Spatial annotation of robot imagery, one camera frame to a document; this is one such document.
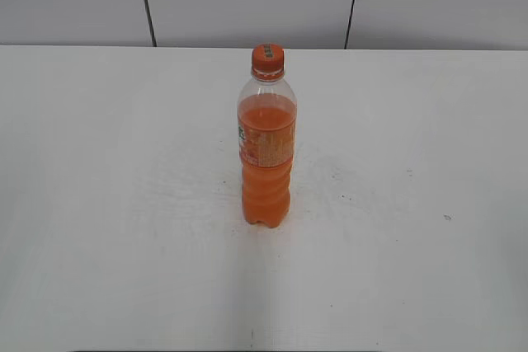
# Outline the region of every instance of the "white tabletop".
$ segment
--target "white tabletop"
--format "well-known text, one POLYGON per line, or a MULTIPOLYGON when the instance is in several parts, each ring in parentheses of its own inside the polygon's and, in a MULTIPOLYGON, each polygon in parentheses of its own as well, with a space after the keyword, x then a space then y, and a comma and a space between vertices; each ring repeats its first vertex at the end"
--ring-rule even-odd
POLYGON ((0 350, 528 350, 528 53, 288 51, 274 230, 249 57, 0 47, 0 350))

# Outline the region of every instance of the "orange label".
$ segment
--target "orange label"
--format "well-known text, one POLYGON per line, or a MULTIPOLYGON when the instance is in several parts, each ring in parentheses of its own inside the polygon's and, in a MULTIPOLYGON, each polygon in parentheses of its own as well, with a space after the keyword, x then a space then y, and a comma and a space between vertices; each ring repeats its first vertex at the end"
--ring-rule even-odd
POLYGON ((240 157, 256 167, 278 167, 294 156, 295 121, 281 129, 254 129, 238 119, 240 157))

